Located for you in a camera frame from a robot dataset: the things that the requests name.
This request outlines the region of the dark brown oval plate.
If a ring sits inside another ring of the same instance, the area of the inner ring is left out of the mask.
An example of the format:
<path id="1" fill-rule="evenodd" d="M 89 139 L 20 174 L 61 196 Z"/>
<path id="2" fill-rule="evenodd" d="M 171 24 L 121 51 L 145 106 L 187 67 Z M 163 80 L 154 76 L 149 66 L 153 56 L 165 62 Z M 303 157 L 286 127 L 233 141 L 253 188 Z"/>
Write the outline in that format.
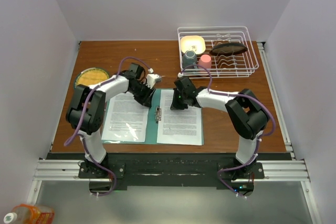
<path id="1" fill-rule="evenodd" d="M 217 55 L 233 56 L 233 55 L 243 54 L 247 50 L 248 50 L 248 47 L 246 47 L 242 43 L 228 42 L 228 43 L 218 44 L 214 46 L 210 50 L 209 54 L 213 56 L 217 56 Z"/>

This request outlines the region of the pink cup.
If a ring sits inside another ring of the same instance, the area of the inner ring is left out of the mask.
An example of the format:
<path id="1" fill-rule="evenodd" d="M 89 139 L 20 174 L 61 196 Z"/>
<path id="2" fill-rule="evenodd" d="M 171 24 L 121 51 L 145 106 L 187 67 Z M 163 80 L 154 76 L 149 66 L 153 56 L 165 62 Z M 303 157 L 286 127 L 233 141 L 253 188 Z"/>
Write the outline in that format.
<path id="1" fill-rule="evenodd" d="M 201 77 L 207 77 L 208 73 L 204 70 L 204 68 L 206 68 L 207 70 L 211 69 L 211 67 L 212 67 L 211 56 L 208 55 L 208 54 L 201 55 L 197 64 L 198 64 L 198 68 L 199 68 L 199 74 L 198 75 L 201 76 Z"/>

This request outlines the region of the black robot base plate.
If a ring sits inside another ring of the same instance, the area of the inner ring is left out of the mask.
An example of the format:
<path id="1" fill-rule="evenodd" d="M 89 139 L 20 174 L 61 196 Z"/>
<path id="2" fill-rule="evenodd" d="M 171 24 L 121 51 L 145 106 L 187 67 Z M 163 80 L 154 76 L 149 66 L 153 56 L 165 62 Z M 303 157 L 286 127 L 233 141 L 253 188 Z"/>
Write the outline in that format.
<path id="1" fill-rule="evenodd" d="M 108 154 L 100 166 L 80 163 L 79 178 L 90 179 L 91 192 L 105 193 L 110 188 L 129 186 L 233 188 L 244 196 L 263 179 L 264 169 L 253 161 L 241 168 L 233 154 Z"/>

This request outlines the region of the green file folder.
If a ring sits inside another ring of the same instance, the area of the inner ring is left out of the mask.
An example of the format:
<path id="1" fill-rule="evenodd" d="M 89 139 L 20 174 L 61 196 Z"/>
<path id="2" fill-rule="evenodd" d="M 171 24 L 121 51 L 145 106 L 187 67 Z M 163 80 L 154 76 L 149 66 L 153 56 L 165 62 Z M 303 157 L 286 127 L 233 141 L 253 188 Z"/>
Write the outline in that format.
<path id="1" fill-rule="evenodd" d="M 158 134 L 158 123 L 155 122 L 155 108 L 157 106 L 160 106 L 160 95 L 161 95 L 162 89 L 157 89 L 154 93 L 153 99 L 152 99 L 152 107 L 149 108 L 148 112 L 148 122 L 146 126 L 146 133 L 145 133 L 145 142 L 143 143 L 105 143 L 101 141 L 104 144 L 147 144 L 147 145 L 155 145 L 158 144 L 157 141 L 157 134 Z"/>

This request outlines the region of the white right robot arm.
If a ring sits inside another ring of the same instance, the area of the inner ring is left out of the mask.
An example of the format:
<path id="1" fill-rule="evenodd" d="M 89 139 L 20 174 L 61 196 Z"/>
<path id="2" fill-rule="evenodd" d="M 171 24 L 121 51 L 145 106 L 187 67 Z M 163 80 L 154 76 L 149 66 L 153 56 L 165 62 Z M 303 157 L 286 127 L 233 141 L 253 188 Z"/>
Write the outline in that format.
<path id="1" fill-rule="evenodd" d="M 223 170 L 234 171 L 239 178 L 246 178 L 253 171 L 252 163 L 257 159 L 262 137 L 272 135 L 276 122 L 270 111 L 249 89 L 241 92 L 223 92 L 209 87 L 197 88 L 187 77 L 178 74 L 171 110 L 189 107 L 211 108 L 226 112 L 239 135 L 236 164 Z"/>

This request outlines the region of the round woven yellow coaster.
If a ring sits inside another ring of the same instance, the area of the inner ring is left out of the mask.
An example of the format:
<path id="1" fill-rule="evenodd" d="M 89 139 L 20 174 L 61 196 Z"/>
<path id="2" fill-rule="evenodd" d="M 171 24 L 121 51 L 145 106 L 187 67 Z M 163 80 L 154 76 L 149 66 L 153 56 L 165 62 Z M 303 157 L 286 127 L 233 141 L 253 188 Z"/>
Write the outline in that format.
<path id="1" fill-rule="evenodd" d="M 79 84 L 90 86 L 108 80 L 109 78 L 109 73 L 102 68 L 88 68 L 77 75 L 73 87 L 75 88 Z"/>

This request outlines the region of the printed white paper sheet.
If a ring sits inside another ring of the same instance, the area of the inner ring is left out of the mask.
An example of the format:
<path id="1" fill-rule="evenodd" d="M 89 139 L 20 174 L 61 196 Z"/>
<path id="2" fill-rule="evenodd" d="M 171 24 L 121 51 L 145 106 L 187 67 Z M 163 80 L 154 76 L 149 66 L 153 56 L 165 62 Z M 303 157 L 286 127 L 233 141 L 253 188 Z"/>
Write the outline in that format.
<path id="1" fill-rule="evenodd" d="M 145 142 L 149 108 L 129 92 L 111 98 L 107 104 L 102 141 L 105 143 Z"/>

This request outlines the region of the metal folder clip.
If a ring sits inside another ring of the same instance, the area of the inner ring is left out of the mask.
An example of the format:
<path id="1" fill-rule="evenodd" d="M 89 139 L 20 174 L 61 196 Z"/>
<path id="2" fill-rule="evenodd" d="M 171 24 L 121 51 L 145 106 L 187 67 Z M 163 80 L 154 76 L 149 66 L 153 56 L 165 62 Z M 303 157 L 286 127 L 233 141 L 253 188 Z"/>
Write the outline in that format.
<path id="1" fill-rule="evenodd" d="M 161 121 L 161 117 L 162 117 L 162 110 L 160 106 L 157 106 L 155 108 L 155 122 L 159 123 Z"/>

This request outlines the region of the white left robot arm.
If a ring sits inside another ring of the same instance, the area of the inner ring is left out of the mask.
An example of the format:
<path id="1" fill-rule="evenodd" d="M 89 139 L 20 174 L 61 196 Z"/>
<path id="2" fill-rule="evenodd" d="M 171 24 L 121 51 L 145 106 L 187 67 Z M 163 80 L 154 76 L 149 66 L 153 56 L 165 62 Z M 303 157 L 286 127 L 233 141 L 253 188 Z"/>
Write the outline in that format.
<path id="1" fill-rule="evenodd" d="M 64 146 L 69 146 L 78 136 L 85 150 L 85 159 L 92 163 L 91 173 L 97 178 L 105 177 L 109 165 L 104 162 L 107 152 L 101 141 L 100 128 L 106 103 L 118 94 L 129 92 L 138 104 L 150 108 L 154 86 L 161 79 L 152 68 L 145 70 L 141 65 L 131 63 L 127 70 L 119 69 L 103 82 L 77 85 L 66 112 L 66 121 L 74 132 L 65 140 Z"/>

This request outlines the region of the cream square bowl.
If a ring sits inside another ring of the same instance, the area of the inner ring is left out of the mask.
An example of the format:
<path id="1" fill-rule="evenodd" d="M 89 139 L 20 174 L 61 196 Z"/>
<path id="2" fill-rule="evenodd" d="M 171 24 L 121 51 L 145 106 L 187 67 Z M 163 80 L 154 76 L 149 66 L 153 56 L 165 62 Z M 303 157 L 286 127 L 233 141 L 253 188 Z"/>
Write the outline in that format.
<path id="1" fill-rule="evenodd" d="M 203 37 L 198 35 L 184 36 L 180 40 L 180 51 L 186 53 L 187 51 L 193 51 L 197 55 L 201 55 L 205 52 L 206 45 Z"/>

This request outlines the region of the grey-blue mug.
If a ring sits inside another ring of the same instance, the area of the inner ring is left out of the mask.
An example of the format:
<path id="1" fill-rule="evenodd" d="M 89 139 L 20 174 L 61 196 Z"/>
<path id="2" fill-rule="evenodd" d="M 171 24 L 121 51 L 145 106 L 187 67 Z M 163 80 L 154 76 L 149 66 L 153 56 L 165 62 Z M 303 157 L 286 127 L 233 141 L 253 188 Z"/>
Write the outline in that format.
<path id="1" fill-rule="evenodd" d="M 192 50 L 187 50 L 182 56 L 182 68 L 186 68 L 189 65 L 195 65 L 197 63 L 197 55 Z"/>

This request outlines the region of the printed paper stack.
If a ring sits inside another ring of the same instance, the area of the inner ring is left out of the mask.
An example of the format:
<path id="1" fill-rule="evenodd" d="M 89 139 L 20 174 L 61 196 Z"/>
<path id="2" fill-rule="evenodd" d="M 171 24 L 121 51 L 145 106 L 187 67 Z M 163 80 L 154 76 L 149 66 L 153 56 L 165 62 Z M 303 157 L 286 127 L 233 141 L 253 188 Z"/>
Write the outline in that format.
<path id="1" fill-rule="evenodd" d="M 162 89 L 160 95 L 161 120 L 158 121 L 157 143 L 173 145 L 202 146 L 202 110 L 189 107 L 185 110 L 171 110 L 174 91 Z"/>

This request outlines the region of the orange drink bottle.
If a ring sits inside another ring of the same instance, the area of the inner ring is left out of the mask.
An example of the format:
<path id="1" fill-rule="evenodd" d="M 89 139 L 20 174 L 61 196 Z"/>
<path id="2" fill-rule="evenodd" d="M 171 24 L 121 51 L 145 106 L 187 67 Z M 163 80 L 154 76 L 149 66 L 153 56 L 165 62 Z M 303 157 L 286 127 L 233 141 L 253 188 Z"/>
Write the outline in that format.
<path id="1" fill-rule="evenodd" d="M 55 211 L 46 206 L 20 204 L 7 213 L 4 223 L 52 224 Z"/>

